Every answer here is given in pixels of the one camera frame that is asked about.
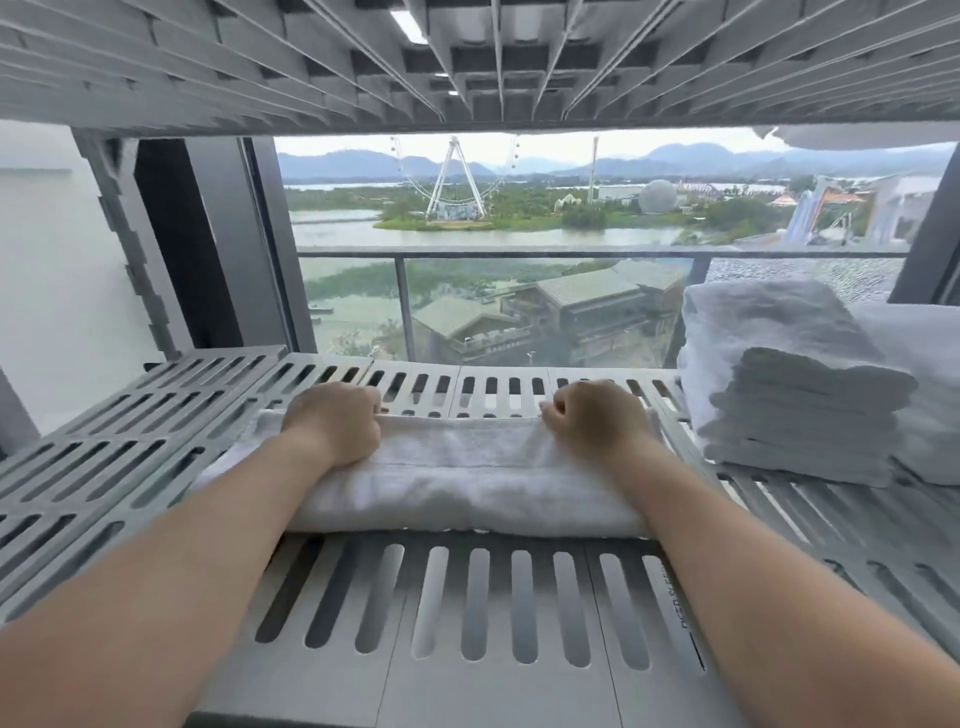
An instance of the ceiling light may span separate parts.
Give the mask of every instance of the ceiling light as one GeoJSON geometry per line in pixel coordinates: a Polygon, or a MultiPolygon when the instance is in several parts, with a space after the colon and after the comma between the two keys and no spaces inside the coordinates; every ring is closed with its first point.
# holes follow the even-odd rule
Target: ceiling light
{"type": "Polygon", "coordinates": [[[403,34],[407,36],[407,40],[417,45],[426,45],[426,38],[423,37],[423,31],[420,29],[417,21],[414,20],[414,16],[410,14],[410,11],[390,11],[390,15],[394,17],[394,21],[400,30],[403,31],[403,34]]]}

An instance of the stack of towels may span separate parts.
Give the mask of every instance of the stack of towels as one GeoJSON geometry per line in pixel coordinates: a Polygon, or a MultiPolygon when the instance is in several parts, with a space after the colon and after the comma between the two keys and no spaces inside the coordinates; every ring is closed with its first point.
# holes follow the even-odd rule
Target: stack of towels
{"type": "Polygon", "coordinates": [[[892,364],[919,383],[897,413],[897,459],[928,483],[960,485],[960,308],[857,303],[851,313],[892,364]]]}
{"type": "Polygon", "coordinates": [[[829,286],[732,280],[690,286],[678,358],[704,456],[882,486],[895,412],[916,379],[892,365],[829,286]]]}

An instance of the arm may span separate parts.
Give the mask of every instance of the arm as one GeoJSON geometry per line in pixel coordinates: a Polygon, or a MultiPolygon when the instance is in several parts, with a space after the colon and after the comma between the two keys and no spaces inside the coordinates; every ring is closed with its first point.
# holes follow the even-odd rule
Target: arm
{"type": "Polygon", "coordinates": [[[609,382],[579,382],[557,393],[543,419],[643,514],[757,725],[960,722],[960,669],[710,488],[651,437],[636,397],[609,382]]]}
{"type": "Polygon", "coordinates": [[[378,405],[307,390],[279,435],[0,630],[0,725],[182,725],[307,491],[376,449],[378,405]]]}

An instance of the white wall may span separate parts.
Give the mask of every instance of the white wall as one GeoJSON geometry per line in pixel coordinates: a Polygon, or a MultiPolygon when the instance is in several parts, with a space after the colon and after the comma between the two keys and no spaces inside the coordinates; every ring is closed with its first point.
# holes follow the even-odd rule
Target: white wall
{"type": "Polygon", "coordinates": [[[69,129],[0,121],[0,369],[41,434],[163,360],[97,197],[69,129]]]}

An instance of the forearm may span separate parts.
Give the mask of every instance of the forearm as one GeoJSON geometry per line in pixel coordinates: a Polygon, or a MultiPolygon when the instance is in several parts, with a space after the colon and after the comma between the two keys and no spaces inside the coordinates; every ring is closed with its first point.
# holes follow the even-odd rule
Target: forearm
{"type": "Polygon", "coordinates": [[[328,467],[276,437],[0,631],[0,723],[179,726],[328,467]]]}
{"type": "Polygon", "coordinates": [[[935,647],[660,446],[625,451],[611,470],[757,724],[955,724],[960,673],[935,647]]]}

